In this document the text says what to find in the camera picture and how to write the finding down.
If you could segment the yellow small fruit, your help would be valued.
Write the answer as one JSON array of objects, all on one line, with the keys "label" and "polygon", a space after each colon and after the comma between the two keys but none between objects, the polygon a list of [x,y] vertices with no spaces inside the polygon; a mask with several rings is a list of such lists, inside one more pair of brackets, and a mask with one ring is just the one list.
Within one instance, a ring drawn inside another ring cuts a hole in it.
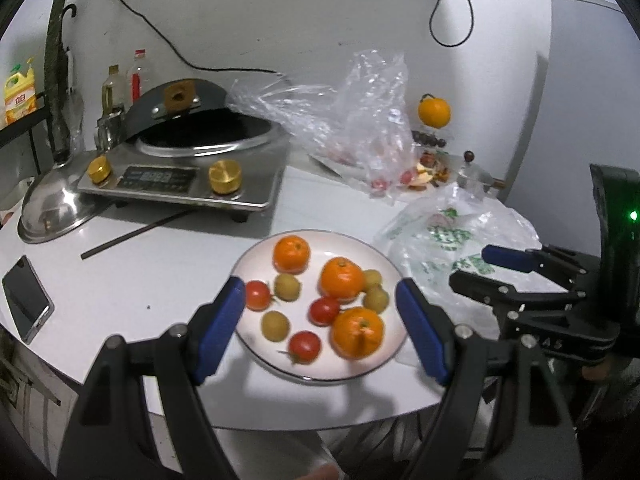
[{"label": "yellow small fruit", "polygon": [[301,291],[302,284],[293,274],[281,273],[274,280],[273,293],[280,300],[296,301]]},{"label": "yellow small fruit", "polygon": [[375,287],[381,287],[383,283],[382,274],[378,270],[368,269],[362,272],[363,275],[363,290],[367,290]]},{"label": "yellow small fruit", "polygon": [[390,295],[380,286],[370,287],[363,295],[362,305],[377,314],[382,314],[390,304]]},{"label": "yellow small fruit", "polygon": [[262,336],[271,342],[280,342],[288,338],[291,324],[288,318],[279,311],[269,311],[260,321]]}]

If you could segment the mandarin orange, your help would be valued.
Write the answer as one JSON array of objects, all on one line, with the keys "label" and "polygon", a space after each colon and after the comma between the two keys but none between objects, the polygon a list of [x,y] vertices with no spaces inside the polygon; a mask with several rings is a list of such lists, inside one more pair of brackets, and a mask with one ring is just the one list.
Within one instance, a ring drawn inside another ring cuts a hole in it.
[{"label": "mandarin orange", "polygon": [[377,313],[354,307],[337,315],[331,325],[330,343],[342,358],[362,360],[378,351],[384,336],[385,324]]},{"label": "mandarin orange", "polygon": [[349,304],[363,291],[363,270],[347,258],[332,258],[320,272],[318,287],[323,296]]},{"label": "mandarin orange", "polygon": [[273,247],[272,263],[280,273],[299,274],[306,270],[310,259],[310,246],[300,236],[281,237]]}]

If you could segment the cherry tomato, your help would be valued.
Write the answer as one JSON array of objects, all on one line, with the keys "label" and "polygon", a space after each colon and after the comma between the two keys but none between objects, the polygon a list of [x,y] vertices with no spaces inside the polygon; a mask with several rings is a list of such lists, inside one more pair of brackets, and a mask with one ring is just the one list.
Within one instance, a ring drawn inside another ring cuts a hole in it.
[{"label": "cherry tomato", "polygon": [[310,364],[314,362],[322,349],[320,337],[310,330],[300,330],[288,340],[284,350],[280,354],[287,356],[294,364]]},{"label": "cherry tomato", "polygon": [[310,305],[308,310],[309,321],[315,326],[330,326],[337,315],[341,313],[341,305],[331,297],[320,297]]},{"label": "cherry tomato", "polygon": [[254,312],[267,310],[272,303],[272,293],[267,283],[253,280],[245,284],[245,307]]}]

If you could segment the printed plastic bag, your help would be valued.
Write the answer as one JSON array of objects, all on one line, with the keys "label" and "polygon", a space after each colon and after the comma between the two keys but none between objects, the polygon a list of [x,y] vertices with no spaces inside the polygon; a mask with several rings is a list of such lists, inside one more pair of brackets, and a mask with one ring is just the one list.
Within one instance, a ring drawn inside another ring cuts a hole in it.
[{"label": "printed plastic bag", "polygon": [[456,323],[496,339],[498,322],[491,308],[452,291],[448,281],[457,270],[494,278],[520,292],[560,292],[537,273],[521,273],[485,262],[482,249],[496,245],[539,249],[532,224],[492,197],[448,185],[414,200],[374,238],[378,248],[402,275],[413,278],[431,304],[442,307]]}]

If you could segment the small steel saucepan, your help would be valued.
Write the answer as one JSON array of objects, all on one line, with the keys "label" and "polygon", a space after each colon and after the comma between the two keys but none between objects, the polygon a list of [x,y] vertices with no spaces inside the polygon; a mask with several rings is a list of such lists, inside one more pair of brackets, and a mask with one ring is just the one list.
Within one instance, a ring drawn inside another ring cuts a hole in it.
[{"label": "small steel saucepan", "polygon": [[506,182],[493,177],[488,171],[478,166],[475,162],[475,154],[465,151],[462,162],[457,169],[457,185],[467,190],[476,198],[497,197],[498,193],[506,188]]}]

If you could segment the smartphone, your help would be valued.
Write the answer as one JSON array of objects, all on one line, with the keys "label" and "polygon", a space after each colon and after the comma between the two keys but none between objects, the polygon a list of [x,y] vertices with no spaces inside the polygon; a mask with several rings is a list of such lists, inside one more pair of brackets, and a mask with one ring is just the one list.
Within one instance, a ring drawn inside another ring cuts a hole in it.
[{"label": "smartphone", "polygon": [[54,304],[26,255],[6,272],[2,287],[21,340],[31,344],[54,312]]}]

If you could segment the grey refrigerator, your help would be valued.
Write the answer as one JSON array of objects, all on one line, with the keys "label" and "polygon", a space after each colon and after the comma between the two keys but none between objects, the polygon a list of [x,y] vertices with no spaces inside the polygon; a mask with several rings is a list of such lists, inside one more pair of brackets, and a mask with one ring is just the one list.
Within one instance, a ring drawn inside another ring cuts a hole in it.
[{"label": "grey refrigerator", "polygon": [[639,166],[639,39],[612,3],[551,0],[544,90],[506,203],[544,244],[595,255],[592,164]]}]

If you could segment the large orange on box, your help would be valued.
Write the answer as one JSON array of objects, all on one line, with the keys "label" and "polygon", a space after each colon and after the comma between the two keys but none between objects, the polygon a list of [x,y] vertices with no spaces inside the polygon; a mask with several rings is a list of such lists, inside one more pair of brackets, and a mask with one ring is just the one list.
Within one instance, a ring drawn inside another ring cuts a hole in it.
[{"label": "large orange on box", "polygon": [[451,108],[446,100],[427,93],[420,99],[418,117],[427,127],[444,128],[450,123]]}]

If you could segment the black chopstick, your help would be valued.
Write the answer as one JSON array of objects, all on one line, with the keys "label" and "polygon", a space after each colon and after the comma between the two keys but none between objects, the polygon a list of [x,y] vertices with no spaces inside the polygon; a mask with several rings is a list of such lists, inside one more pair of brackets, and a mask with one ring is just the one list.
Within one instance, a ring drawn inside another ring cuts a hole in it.
[{"label": "black chopstick", "polygon": [[176,220],[182,219],[186,216],[188,216],[191,213],[190,210],[184,210],[184,211],[180,211],[177,212],[176,214],[172,214],[169,217],[160,219],[160,220],[156,220],[150,224],[147,224],[146,226],[142,226],[142,228],[137,228],[133,231],[130,231],[124,235],[121,235],[119,237],[113,238],[112,240],[109,240],[108,242],[105,242],[99,246],[93,247],[89,250],[87,250],[86,252],[83,252],[80,255],[80,258],[82,261],[85,261],[89,258],[92,258],[96,255],[99,255],[101,252],[105,252],[106,250],[109,250],[119,244],[128,242],[128,240],[132,240],[133,238],[140,236],[142,234],[145,234],[147,232],[150,232],[156,228],[160,228],[161,226],[167,226],[169,223],[174,222]]}]

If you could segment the white round plate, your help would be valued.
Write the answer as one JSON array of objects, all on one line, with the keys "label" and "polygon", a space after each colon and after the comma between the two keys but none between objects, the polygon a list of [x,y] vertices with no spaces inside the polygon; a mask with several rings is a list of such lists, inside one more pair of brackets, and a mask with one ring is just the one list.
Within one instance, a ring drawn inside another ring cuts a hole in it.
[{"label": "white round plate", "polygon": [[275,372],[344,382],[389,361],[407,338],[396,266],[346,235],[297,231],[262,240],[236,263],[248,305],[236,333]]}]

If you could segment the clear plastic bag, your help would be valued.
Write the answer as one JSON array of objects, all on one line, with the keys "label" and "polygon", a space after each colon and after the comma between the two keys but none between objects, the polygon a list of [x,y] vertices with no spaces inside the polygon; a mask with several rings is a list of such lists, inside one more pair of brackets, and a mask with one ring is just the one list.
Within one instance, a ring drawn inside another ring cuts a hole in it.
[{"label": "clear plastic bag", "polygon": [[356,53],[335,86],[281,76],[237,81],[227,104],[280,125],[316,162],[348,185],[389,200],[416,174],[401,53]]}]

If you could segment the steel wok lid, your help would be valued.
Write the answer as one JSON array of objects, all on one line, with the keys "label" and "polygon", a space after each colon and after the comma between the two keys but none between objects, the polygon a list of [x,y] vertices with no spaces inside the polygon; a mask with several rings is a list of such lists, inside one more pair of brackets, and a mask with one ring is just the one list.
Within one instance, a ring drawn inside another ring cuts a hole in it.
[{"label": "steel wok lid", "polygon": [[25,194],[17,223],[17,234],[23,242],[41,244],[55,240],[111,205],[107,198],[77,188],[95,157],[95,151],[76,154],[35,178]]}]

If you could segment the induction cooker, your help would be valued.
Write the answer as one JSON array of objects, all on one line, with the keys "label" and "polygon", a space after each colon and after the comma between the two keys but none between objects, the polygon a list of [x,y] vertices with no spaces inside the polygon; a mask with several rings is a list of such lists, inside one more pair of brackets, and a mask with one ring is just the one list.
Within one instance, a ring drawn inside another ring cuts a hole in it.
[{"label": "induction cooker", "polygon": [[[278,126],[254,139],[189,157],[152,156],[142,152],[140,143],[123,143],[106,154],[111,173],[105,181],[95,184],[83,174],[77,189],[111,200],[262,212],[276,202],[289,150],[288,135]],[[222,160],[234,160],[241,167],[240,188],[230,195],[215,193],[209,183],[209,167]]]}]

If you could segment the black umbrella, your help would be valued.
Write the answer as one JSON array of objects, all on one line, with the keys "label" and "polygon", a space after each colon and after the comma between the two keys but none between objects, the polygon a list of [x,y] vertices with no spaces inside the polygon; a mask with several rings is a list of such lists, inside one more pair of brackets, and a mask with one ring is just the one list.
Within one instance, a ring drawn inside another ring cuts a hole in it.
[{"label": "black umbrella", "polygon": [[74,18],[77,13],[76,4],[52,8],[44,51],[44,93],[50,112],[48,137],[56,164],[62,164],[70,158],[70,129],[63,116],[68,90],[68,61],[62,39],[62,25],[67,12]]}]

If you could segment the black shelf rack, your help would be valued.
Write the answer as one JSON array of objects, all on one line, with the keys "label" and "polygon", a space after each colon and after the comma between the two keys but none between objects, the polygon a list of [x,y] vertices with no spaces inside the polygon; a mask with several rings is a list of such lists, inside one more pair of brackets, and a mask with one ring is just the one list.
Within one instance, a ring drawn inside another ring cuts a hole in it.
[{"label": "black shelf rack", "polygon": [[37,177],[53,165],[49,141],[50,113],[43,92],[37,109],[1,130],[0,192],[5,198],[24,179]]}]

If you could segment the black wok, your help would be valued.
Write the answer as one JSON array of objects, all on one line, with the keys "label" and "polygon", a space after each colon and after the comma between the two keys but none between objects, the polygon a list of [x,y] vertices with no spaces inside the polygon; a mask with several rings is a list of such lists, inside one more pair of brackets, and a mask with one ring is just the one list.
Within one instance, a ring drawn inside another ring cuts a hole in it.
[{"label": "black wok", "polygon": [[126,113],[126,141],[141,153],[175,158],[248,150],[279,135],[272,122],[230,110],[227,96],[205,79],[160,84]]}]

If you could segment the oil bottle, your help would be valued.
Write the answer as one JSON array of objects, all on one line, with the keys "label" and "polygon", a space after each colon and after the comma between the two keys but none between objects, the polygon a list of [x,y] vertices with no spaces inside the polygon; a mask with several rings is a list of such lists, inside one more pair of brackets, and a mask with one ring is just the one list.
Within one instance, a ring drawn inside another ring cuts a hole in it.
[{"label": "oil bottle", "polygon": [[119,71],[118,65],[111,65],[102,84],[102,110],[104,115],[116,110],[124,110],[126,104],[126,79]]}]

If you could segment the yellow detergent bottle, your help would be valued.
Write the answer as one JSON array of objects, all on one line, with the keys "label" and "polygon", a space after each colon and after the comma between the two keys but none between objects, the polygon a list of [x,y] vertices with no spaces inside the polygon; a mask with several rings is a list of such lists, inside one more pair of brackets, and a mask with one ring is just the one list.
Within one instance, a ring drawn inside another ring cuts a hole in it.
[{"label": "yellow detergent bottle", "polygon": [[29,58],[27,72],[21,72],[21,64],[15,65],[3,86],[4,117],[8,125],[14,124],[37,109],[37,92],[34,58]]}]

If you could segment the red label bottle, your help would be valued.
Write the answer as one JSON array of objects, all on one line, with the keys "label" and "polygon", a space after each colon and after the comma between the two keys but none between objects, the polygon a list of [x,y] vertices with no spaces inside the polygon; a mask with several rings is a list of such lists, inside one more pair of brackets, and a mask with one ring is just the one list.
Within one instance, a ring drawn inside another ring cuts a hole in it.
[{"label": "red label bottle", "polygon": [[134,64],[128,72],[129,97],[131,103],[137,102],[145,92],[153,87],[153,67],[144,49],[134,51]]}]

